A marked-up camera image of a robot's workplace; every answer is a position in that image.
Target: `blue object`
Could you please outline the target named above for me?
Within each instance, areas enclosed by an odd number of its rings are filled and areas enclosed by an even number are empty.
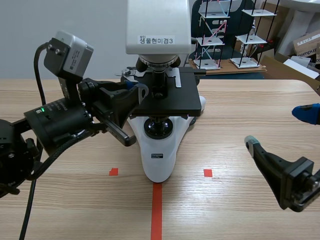
[[[132,81],[126,81],[126,89],[130,90],[135,86]]]
[[[320,103],[312,105],[297,106],[292,110],[292,115],[298,120],[308,124],[318,124]]]

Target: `black cable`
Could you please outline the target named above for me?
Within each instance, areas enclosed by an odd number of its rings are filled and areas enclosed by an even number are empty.
[[[46,42],[39,46],[37,50],[35,51],[34,60],[33,60],[33,68],[34,68],[34,74],[35,74],[35,80],[36,84],[38,85],[40,97],[41,97],[41,104],[46,105],[46,97],[44,93],[44,89],[42,87],[41,79],[40,79],[40,73],[39,73],[39,58],[41,55],[41,52],[45,49],[47,49],[49,43]]]
[[[46,97],[45,97],[44,89],[42,87],[42,83],[41,83],[41,79],[40,79],[39,58],[40,58],[41,52],[44,51],[48,47],[48,44],[49,43],[46,42],[37,48],[37,50],[35,51],[34,60],[33,60],[35,80],[36,80],[36,84],[38,85],[42,105],[46,105]],[[38,139],[36,140],[36,146],[39,150],[39,155],[35,158],[35,161],[40,161],[41,156],[42,156],[42,152],[43,152],[43,148],[42,148],[42,145],[40,144]],[[25,236],[26,236],[30,213],[31,213],[31,208],[32,208],[32,203],[33,203],[34,195],[35,195],[36,183],[37,183],[37,180],[33,180],[31,182],[28,202],[26,205],[26,210],[25,210],[25,214],[24,214],[24,219],[23,219],[23,224],[22,224],[19,240],[24,240]]]
[[[40,167],[32,174],[28,180],[36,180],[41,177],[42,174],[54,163],[54,161],[67,149],[75,145],[76,143],[90,137],[92,135],[91,132],[85,131],[79,136],[75,136],[74,138],[70,139],[69,141],[65,142],[61,145],[51,156],[49,156],[41,165]]]

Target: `white wall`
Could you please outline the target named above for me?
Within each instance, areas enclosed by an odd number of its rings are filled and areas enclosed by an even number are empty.
[[[196,0],[189,1],[192,6]],[[85,77],[115,78],[137,61],[125,50],[126,4],[126,0],[0,0],[0,79],[33,79],[35,51],[57,30],[94,46]],[[41,78],[55,79],[43,58]]]

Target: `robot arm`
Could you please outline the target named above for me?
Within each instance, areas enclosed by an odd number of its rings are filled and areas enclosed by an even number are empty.
[[[283,210],[301,212],[320,196],[320,170],[312,174],[313,161],[305,157],[286,161],[264,150],[253,136],[247,136],[244,142]]]
[[[24,180],[39,178],[66,149],[88,137],[110,132],[124,146],[136,142],[122,127],[148,87],[83,79],[93,48],[69,33],[59,31],[46,51],[44,65],[58,77],[64,98],[25,112],[14,123],[0,119],[0,198],[18,194]],[[36,161],[40,147],[21,135],[29,130],[49,155],[44,162]]]

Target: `microscope label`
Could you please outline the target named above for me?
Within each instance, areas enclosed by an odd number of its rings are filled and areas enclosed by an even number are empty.
[[[174,35],[138,35],[139,45],[175,45],[176,36]]]
[[[151,154],[151,158],[152,159],[163,159],[164,155],[163,154],[159,154],[159,153],[152,153]]]

